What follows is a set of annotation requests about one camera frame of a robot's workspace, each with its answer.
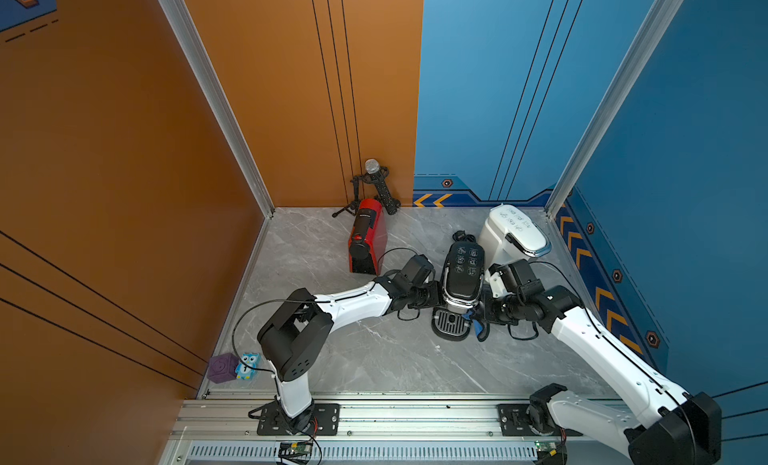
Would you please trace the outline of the black coffee machine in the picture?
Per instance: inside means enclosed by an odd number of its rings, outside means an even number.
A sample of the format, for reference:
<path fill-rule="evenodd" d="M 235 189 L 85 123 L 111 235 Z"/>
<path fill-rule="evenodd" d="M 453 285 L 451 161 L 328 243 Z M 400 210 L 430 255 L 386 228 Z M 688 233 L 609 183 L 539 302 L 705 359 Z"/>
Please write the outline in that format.
<path fill-rule="evenodd" d="M 482 295 L 485 252 L 474 235 L 459 230 L 443 264 L 439 304 L 433 309 L 432 330 L 440 338 L 463 341 L 473 330 L 472 313 Z"/>

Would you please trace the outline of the red coffee machine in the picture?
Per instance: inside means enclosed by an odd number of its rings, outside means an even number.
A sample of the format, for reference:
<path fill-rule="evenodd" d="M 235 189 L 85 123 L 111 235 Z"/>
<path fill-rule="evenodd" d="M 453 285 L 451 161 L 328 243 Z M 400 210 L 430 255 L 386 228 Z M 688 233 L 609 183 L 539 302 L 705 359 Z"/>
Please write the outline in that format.
<path fill-rule="evenodd" d="M 385 215 L 383 205 L 378 200 L 369 198 L 361 202 L 348 240 L 352 273 L 380 273 L 379 259 L 386 251 L 388 240 Z"/>

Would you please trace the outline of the grey wiping cloth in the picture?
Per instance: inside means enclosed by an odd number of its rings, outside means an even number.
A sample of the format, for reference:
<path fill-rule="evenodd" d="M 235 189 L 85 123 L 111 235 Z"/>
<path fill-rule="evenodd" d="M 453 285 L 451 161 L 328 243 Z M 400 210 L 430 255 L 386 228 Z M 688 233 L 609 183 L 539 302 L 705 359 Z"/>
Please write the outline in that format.
<path fill-rule="evenodd" d="M 476 339 L 479 342 L 484 342 L 487 340 L 489 334 L 490 334 L 490 326 L 486 321 L 473 319 L 472 320 L 473 329 L 475 332 Z"/>

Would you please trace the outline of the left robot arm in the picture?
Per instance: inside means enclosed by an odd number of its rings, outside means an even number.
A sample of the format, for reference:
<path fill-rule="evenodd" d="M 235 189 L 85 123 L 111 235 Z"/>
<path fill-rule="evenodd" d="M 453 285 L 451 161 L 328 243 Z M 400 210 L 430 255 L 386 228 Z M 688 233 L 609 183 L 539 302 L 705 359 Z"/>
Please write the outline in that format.
<path fill-rule="evenodd" d="M 423 255 L 404 267 L 364 285 L 335 294 L 315 295 L 305 288 L 292 292 L 257 334 L 261 352 L 276 382 L 276 403 L 288 429 L 314 428 L 314 399 L 308 372 L 328 337 L 342 328 L 404 309 L 441 307 L 442 288 L 435 269 Z"/>

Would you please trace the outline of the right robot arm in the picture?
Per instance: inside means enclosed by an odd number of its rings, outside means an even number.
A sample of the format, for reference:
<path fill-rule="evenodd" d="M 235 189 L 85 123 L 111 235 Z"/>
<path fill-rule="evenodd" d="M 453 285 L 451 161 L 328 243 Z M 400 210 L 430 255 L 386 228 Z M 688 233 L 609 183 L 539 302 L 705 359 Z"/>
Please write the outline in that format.
<path fill-rule="evenodd" d="M 635 464 L 715 464 L 722 456 L 722 410 L 704 392 L 688 393 L 614 336 L 567 287 L 545 288 L 525 260 L 485 273 L 489 319 L 528 321 L 568 346 L 619 395 L 616 410 L 550 384 L 529 398 L 527 415 L 540 435 L 575 430 Z"/>

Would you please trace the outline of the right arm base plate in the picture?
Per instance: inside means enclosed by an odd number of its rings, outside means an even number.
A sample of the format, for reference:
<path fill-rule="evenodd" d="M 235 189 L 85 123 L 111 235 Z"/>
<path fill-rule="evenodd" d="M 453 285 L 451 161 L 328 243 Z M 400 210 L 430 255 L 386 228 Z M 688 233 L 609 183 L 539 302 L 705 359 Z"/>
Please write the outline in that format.
<path fill-rule="evenodd" d="M 523 403 L 501 403 L 496 406 L 501 434 L 505 437 L 560 437 L 558 432 L 537 431 Z"/>

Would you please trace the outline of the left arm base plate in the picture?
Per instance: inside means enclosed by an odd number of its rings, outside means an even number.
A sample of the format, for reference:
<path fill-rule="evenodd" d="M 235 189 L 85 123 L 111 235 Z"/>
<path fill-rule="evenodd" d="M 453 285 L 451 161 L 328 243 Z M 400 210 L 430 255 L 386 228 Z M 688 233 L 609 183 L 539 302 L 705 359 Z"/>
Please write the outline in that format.
<path fill-rule="evenodd" d="M 338 403 L 313 403 L 296 417 L 290 418 L 273 400 L 249 411 L 248 417 L 257 421 L 259 436 L 336 436 L 340 410 Z"/>

